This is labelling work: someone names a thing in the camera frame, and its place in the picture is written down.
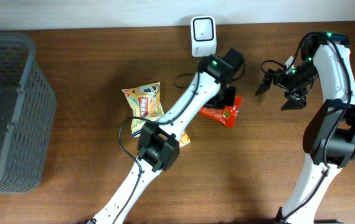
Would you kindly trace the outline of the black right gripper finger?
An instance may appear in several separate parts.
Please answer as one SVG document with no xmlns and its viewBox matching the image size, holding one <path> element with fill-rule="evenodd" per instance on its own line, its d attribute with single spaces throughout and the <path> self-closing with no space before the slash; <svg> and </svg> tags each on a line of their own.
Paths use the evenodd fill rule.
<svg viewBox="0 0 355 224">
<path fill-rule="evenodd" d="M 266 74 L 266 73 L 264 74 L 262 82 L 261 82 L 258 90 L 255 93 L 256 96 L 261 95 L 262 93 L 265 93 L 266 91 L 268 91 L 270 89 L 275 71 L 269 68 L 267 70 L 267 72 L 271 73 L 271 75 Z"/>
<path fill-rule="evenodd" d="M 285 98 L 287 98 L 287 102 L 281 107 L 282 111 L 286 110 L 301 110 L 306 107 L 306 97 L 299 97 L 296 95 L 292 95 L 289 92 L 285 92 Z"/>
</svg>

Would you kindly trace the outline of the red candy bag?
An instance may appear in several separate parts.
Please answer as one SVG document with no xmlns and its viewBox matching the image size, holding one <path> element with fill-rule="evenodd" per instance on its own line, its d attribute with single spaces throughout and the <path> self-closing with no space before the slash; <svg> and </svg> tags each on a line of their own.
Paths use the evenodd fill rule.
<svg viewBox="0 0 355 224">
<path fill-rule="evenodd" d="M 236 96 L 232 106 L 225 106 L 223 109 L 202 107 L 199 112 L 201 115 L 216 120 L 228 128 L 233 128 L 242 105 L 242 100 L 241 96 Z"/>
</svg>

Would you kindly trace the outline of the grey plastic basket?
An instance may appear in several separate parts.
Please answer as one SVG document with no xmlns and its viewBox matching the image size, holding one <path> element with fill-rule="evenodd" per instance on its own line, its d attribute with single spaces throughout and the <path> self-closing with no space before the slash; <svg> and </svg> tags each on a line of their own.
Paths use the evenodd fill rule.
<svg viewBox="0 0 355 224">
<path fill-rule="evenodd" d="M 0 32 L 0 194 L 23 194 L 40 184 L 56 109 L 34 41 Z"/>
</svg>

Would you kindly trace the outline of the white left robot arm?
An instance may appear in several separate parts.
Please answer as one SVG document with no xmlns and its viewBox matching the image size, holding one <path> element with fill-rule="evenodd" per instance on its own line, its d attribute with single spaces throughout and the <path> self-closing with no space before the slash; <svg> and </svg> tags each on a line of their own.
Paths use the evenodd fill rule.
<svg viewBox="0 0 355 224">
<path fill-rule="evenodd" d="M 168 170 L 179 156 L 179 140 L 202 107 L 221 109 L 232 106 L 235 88 L 230 84 L 239 68 L 245 66 L 243 54 L 231 48 L 223 57 L 208 55 L 200 59 L 197 72 L 173 107 L 155 121 L 143 118 L 134 164 L 111 200 L 89 223 L 123 223 L 147 186 Z"/>
</svg>

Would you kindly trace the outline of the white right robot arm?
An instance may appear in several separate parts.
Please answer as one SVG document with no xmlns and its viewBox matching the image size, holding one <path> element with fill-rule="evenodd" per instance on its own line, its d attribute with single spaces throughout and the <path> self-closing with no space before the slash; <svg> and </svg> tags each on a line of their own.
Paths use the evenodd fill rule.
<svg viewBox="0 0 355 224">
<path fill-rule="evenodd" d="M 345 34 L 312 31 L 300 40 L 295 55 L 279 69 L 264 71 L 256 91 L 271 85 L 285 91 L 286 110 L 306 107 L 306 97 L 319 79 L 323 104 L 303 135 L 305 161 L 294 191 L 280 207 L 275 223 L 314 223 L 316 211 L 334 178 L 355 160 L 355 80 Z"/>
</svg>

